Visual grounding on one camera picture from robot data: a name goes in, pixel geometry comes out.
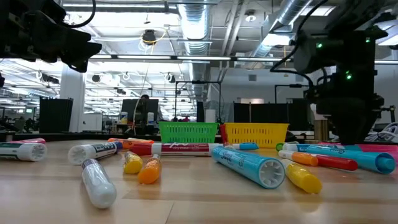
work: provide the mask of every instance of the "red marker cap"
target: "red marker cap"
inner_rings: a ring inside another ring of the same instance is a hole
[[[137,143],[130,148],[130,151],[138,156],[150,156],[152,155],[152,144]]]
[[[358,169],[358,163],[352,159],[324,155],[316,155],[316,157],[318,159],[318,166],[332,167],[350,171]]]

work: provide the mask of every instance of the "plastic basket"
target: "plastic basket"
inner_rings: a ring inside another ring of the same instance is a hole
[[[218,123],[159,122],[163,143],[214,143]]]
[[[289,124],[226,123],[226,134],[230,144],[255,142],[259,147],[275,148],[285,142]]]

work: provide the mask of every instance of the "green basket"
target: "green basket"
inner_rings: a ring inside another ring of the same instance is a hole
[[[163,143],[214,143],[218,123],[159,122]]]

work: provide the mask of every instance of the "office desk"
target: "office desk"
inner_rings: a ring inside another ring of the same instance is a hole
[[[288,179],[266,190],[210,157],[163,157],[162,177],[140,185],[124,175],[123,154],[100,161],[118,197],[92,206],[80,166],[67,161],[77,144],[49,142],[42,162],[0,162],[0,223],[398,223],[398,176],[309,168],[323,182],[309,195]],[[257,153],[277,156],[273,149]]]

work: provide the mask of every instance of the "yellow basket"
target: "yellow basket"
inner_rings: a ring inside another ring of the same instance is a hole
[[[275,148],[285,142],[289,124],[225,123],[230,144],[255,142],[259,147]]]

